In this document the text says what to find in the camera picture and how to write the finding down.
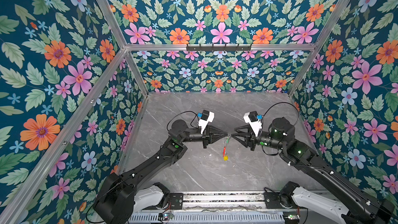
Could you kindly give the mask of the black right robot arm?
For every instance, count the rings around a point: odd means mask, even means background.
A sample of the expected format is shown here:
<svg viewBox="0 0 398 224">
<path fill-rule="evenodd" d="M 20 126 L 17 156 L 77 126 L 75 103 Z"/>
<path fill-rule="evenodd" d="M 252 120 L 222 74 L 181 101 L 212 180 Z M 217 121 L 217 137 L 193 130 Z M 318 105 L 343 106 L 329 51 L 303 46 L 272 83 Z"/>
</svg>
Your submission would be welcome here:
<svg viewBox="0 0 398 224">
<path fill-rule="evenodd" d="M 280 192 L 283 206 L 294 203 L 339 224 L 387 224 L 394 217 L 393 203 L 378 200 L 342 177 L 315 150 L 295 138 L 295 127 L 286 118 L 274 119 L 268 131 L 263 131 L 260 120 L 248 116 L 244 120 L 246 125 L 235 128 L 232 138 L 251 150 L 256 146 L 277 150 L 289 166 L 310 176 L 336 197 L 332 200 L 310 193 L 289 182 Z"/>
</svg>

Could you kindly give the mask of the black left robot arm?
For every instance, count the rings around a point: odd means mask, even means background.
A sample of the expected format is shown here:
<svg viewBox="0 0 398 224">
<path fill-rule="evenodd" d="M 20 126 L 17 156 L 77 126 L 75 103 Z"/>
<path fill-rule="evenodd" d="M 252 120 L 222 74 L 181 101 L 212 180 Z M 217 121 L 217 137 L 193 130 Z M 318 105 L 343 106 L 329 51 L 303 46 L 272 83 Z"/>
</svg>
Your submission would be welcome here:
<svg viewBox="0 0 398 224">
<path fill-rule="evenodd" d="M 106 177 L 93 203 L 94 211 L 107 224 L 126 223 L 138 210 L 137 195 L 143 185 L 183 157 L 188 149 L 184 142 L 202 142 L 206 148 L 227 136 L 226 131 L 212 125 L 189 128 L 183 120 L 174 121 L 167 140 L 152 157 L 121 175 L 112 173 Z"/>
</svg>

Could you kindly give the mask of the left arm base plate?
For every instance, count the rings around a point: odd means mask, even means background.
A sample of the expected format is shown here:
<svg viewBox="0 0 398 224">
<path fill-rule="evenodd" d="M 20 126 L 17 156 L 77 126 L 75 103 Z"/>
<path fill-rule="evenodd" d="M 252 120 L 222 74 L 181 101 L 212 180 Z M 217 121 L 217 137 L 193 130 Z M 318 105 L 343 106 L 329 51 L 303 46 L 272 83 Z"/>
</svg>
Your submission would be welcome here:
<svg viewBox="0 0 398 224">
<path fill-rule="evenodd" d="M 181 192 L 170 193 L 163 197 L 161 202 L 156 206 L 144 208 L 144 210 L 181 210 L 183 206 L 184 194 Z"/>
</svg>

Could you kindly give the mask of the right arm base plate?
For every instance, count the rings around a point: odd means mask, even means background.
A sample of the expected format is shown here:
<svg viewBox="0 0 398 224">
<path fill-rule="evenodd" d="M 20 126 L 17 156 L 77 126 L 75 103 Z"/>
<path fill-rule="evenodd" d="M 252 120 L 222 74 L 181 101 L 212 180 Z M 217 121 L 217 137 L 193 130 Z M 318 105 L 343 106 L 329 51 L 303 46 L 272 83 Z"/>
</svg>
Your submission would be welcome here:
<svg viewBox="0 0 398 224">
<path fill-rule="evenodd" d="M 304 208 L 296 205 L 293 201 L 293 195 L 288 193 L 271 192 L 263 193 L 264 202 L 268 209 L 298 209 Z"/>
</svg>

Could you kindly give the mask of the silver keyring with red grip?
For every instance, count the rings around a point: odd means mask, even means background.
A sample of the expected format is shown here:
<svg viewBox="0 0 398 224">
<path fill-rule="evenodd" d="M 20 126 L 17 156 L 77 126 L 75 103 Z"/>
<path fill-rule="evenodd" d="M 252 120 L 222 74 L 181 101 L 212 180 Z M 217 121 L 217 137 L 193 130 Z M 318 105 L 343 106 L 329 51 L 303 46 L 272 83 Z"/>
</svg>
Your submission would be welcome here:
<svg viewBox="0 0 398 224">
<path fill-rule="evenodd" d="M 228 156 L 228 153 L 227 153 L 227 146 L 228 146 L 228 144 L 229 144 L 230 138 L 231 138 L 231 137 L 228 135 L 228 136 L 226 137 L 225 142 L 224 142 L 223 153 L 222 153 L 222 156 L 223 156 L 223 157 L 224 157 L 224 156 Z"/>
</svg>

